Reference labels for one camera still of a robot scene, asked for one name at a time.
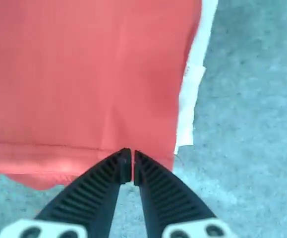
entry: red fabric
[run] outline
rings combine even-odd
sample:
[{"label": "red fabric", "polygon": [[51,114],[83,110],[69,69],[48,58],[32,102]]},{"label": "red fabric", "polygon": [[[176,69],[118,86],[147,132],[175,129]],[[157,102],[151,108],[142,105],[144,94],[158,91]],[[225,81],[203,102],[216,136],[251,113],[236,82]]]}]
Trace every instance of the red fabric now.
[{"label": "red fabric", "polygon": [[0,174],[68,184],[122,147],[172,169],[201,0],[0,1]]}]

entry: red cloth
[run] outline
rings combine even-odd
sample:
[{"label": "red cloth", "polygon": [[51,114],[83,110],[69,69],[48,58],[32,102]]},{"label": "red cloth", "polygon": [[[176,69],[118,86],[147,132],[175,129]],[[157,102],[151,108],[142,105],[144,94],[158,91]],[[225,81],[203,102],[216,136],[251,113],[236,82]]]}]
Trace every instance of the red cloth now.
[{"label": "red cloth", "polygon": [[0,1],[0,174],[68,184],[122,147],[173,166],[201,0]]}]

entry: screw hole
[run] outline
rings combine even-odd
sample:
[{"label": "screw hole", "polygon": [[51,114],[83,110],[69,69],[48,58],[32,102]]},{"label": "screw hole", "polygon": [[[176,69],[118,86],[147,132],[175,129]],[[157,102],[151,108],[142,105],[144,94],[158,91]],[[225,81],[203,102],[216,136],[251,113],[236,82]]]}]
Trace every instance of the screw hole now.
[{"label": "screw hole", "polygon": [[170,238],[189,238],[189,236],[186,232],[177,230],[171,233]]},{"label": "screw hole", "polygon": [[208,226],[206,232],[210,237],[222,237],[224,235],[223,230],[215,225]]},{"label": "screw hole", "polygon": [[65,232],[62,235],[60,235],[59,238],[78,238],[78,235],[76,232],[69,231],[69,232]]},{"label": "screw hole", "polygon": [[21,238],[38,238],[41,233],[41,229],[38,227],[31,227],[26,229],[22,234]]}]

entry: gray carpet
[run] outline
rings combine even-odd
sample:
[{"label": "gray carpet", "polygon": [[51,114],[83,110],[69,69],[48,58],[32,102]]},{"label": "gray carpet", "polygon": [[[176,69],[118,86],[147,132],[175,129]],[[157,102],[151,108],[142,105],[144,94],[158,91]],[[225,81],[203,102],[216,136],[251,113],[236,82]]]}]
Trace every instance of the gray carpet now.
[{"label": "gray carpet", "polygon": [[[287,238],[287,1],[220,0],[195,117],[174,173],[242,238]],[[62,187],[0,176],[0,229]],[[137,190],[120,192],[112,238],[145,238]]]}]

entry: white fabric edge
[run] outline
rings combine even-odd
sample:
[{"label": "white fabric edge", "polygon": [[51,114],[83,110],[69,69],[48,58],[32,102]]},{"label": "white fabric edge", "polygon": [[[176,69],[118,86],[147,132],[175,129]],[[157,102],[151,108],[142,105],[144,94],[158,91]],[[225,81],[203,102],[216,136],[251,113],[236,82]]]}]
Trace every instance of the white fabric edge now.
[{"label": "white fabric edge", "polygon": [[178,153],[180,146],[194,144],[194,108],[198,97],[198,87],[206,70],[203,63],[211,36],[217,5],[218,0],[202,0],[201,18],[189,52],[179,93],[179,111],[174,154]]}]

